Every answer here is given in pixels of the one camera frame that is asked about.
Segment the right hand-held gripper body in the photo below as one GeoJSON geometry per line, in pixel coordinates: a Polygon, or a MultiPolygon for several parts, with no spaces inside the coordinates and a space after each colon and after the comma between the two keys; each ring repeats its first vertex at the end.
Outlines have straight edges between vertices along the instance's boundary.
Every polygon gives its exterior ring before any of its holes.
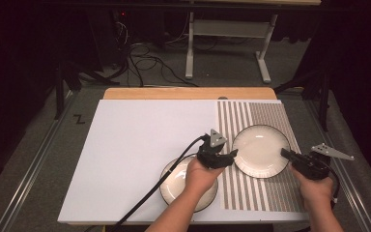
{"type": "Polygon", "coordinates": [[[323,180],[330,172],[329,165],[331,158],[342,160],[355,159],[354,156],[349,156],[322,143],[313,146],[309,154],[301,155],[293,153],[291,164],[305,178],[309,180],[323,180]]]}

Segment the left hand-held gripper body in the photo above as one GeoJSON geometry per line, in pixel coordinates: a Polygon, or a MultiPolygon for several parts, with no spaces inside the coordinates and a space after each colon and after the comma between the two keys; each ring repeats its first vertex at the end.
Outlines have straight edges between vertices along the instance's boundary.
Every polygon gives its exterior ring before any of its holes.
{"type": "Polygon", "coordinates": [[[227,142],[222,134],[216,130],[211,130],[209,134],[203,136],[203,141],[204,143],[198,149],[197,158],[204,166],[217,169],[234,163],[234,159],[228,158],[227,154],[220,154],[227,142]]]}

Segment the white plate with dark rim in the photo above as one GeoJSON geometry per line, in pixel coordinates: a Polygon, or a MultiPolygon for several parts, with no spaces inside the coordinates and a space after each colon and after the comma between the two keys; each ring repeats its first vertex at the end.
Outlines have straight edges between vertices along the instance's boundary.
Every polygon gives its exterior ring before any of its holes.
{"type": "MultiPolygon", "coordinates": [[[[183,158],[159,186],[160,194],[167,205],[170,205],[183,192],[186,186],[187,166],[193,158],[194,155],[183,158]]],[[[197,213],[209,207],[216,197],[217,190],[218,182],[214,181],[212,187],[200,198],[194,212],[197,213]]]]}
{"type": "Polygon", "coordinates": [[[288,160],[280,153],[291,150],[288,138],[278,129],[267,125],[254,125],[240,131],[233,141],[238,151],[236,166],[253,178],[270,178],[283,171],[288,160]]]}

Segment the person's right hand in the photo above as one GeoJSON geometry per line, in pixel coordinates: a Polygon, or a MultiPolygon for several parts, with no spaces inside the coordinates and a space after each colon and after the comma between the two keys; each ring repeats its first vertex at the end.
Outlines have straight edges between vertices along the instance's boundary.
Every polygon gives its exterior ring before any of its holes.
{"type": "Polygon", "coordinates": [[[290,170],[300,182],[300,192],[304,207],[308,212],[322,212],[330,210],[333,180],[327,177],[323,180],[309,180],[290,166],[290,170]]]}

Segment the person's left hand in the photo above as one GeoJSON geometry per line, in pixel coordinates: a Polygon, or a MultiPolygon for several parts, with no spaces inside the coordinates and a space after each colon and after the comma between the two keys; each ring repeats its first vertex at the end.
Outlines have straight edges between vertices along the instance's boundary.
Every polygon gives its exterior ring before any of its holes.
{"type": "Polygon", "coordinates": [[[213,185],[224,167],[209,169],[198,158],[187,166],[184,194],[191,199],[199,200],[213,185]]]}

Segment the striped grey white placemat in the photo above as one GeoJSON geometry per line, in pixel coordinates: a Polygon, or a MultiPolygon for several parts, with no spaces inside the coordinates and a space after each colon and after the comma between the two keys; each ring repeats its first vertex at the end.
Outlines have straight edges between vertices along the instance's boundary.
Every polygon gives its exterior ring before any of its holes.
{"type": "MultiPolygon", "coordinates": [[[[219,101],[216,104],[217,128],[228,142],[225,154],[233,151],[238,133],[254,125],[267,125],[280,130],[289,140],[291,150],[300,147],[281,101],[219,101]]],[[[226,210],[302,213],[299,183],[288,168],[270,178],[253,178],[234,163],[220,177],[220,202],[226,210]]]]}

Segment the black stand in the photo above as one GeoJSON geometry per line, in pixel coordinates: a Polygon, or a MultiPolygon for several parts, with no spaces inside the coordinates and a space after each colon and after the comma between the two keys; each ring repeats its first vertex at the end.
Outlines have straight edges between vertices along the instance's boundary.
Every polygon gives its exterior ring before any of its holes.
{"type": "Polygon", "coordinates": [[[64,85],[67,85],[72,91],[81,89],[77,65],[74,62],[61,62],[55,72],[56,119],[61,117],[65,108],[64,85]]]}
{"type": "Polygon", "coordinates": [[[301,96],[304,100],[319,101],[318,120],[322,129],[327,131],[329,74],[323,70],[311,71],[275,87],[273,91],[279,94],[295,87],[303,88],[301,96]]]}

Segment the wooden table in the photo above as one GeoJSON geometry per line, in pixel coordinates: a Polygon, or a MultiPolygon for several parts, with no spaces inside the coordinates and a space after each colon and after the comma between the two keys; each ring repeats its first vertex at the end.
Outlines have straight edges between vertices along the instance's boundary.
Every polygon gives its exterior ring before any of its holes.
{"type": "Polygon", "coordinates": [[[269,87],[109,88],[105,100],[276,100],[269,87]]]}

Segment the white board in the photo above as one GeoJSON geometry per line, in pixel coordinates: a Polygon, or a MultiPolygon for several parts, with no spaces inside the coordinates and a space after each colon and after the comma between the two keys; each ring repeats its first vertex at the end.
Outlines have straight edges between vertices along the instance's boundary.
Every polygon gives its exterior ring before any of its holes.
{"type": "MultiPolygon", "coordinates": [[[[102,100],[98,104],[66,194],[59,222],[152,222],[165,209],[151,193],[163,168],[183,151],[195,153],[199,137],[217,128],[221,100],[102,100]]],[[[214,202],[196,213],[195,224],[302,221],[306,213],[226,210],[214,202]]]]}

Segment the metal floor rail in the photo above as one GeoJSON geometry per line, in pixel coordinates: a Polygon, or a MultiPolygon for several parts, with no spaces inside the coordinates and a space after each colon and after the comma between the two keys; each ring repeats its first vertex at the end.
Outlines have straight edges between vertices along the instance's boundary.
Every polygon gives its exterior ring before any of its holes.
{"type": "Polygon", "coordinates": [[[313,101],[304,102],[310,112],[323,141],[336,150],[355,157],[354,160],[333,159],[332,166],[341,183],[340,200],[335,208],[345,220],[347,231],[371,232],[371,169],[353,140],[348,126],[334,102],[329,105],[327,126],[324,130],[319,122],[318,107],[313,101]]]}
{"type": "Polygon", "coordinates": [[[40,140],[39,149],[33,153],[33,158],[28,162],[27,170],[22,175],[22,179],[18,182],[11,201],[9,202],[5,212],[0,217],[0,232],[10,232],[23,203],[42,169],[48,150],[60,125],[62,124],[66,111],[71,107],[76,95],[76,91],[68,91],[66,96],[63,98],[65,105],[62,106],[60,112],[56,112],[56,116],[50,121],[49,128],[45,131],[44,137],[40,140]]]}

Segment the white metal desk frame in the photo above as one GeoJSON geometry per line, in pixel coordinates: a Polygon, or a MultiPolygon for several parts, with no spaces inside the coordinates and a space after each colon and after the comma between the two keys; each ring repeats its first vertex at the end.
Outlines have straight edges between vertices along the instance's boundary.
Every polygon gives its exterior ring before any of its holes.
{"type": "Polygon", "coordinates": [[[271,19],[267,22],[212,20],[195,19],[194,13],[189,13],[185,78],[193,78],[193,44],[195,36],[232,37],[263,40],[262,49],[255,52],[255,59],[257,61],[263,82],[271,83],[271,77],[265,61],[265,56],[268,51],[277,18],[278,15],[273,14],[271,19]]]}

